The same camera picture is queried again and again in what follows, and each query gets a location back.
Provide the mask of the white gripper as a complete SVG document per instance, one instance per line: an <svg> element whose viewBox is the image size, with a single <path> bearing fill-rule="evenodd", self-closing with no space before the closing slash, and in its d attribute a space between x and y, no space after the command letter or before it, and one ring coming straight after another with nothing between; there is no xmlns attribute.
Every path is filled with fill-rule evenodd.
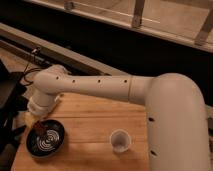
<svg viewBox="0 0 213 171"><path fill-rule="evenodd" d="M36 122L45 118L56 106L55 96L32 96L27 104L28 111L25 113L24 121L28 128Z"/></svg>

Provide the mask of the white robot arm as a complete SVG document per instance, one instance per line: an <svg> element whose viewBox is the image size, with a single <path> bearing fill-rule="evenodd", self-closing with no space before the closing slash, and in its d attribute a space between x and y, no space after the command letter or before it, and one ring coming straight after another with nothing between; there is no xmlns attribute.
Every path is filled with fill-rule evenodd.
<svg viewBox="0 0 213 171"><path fill-rule="evenodd" d="M28 126L52 112L66 92L143 105L150 171L211 171L208 109L198 85L185 75L71 76L53 65L35 75L34 86Z"/></svg>

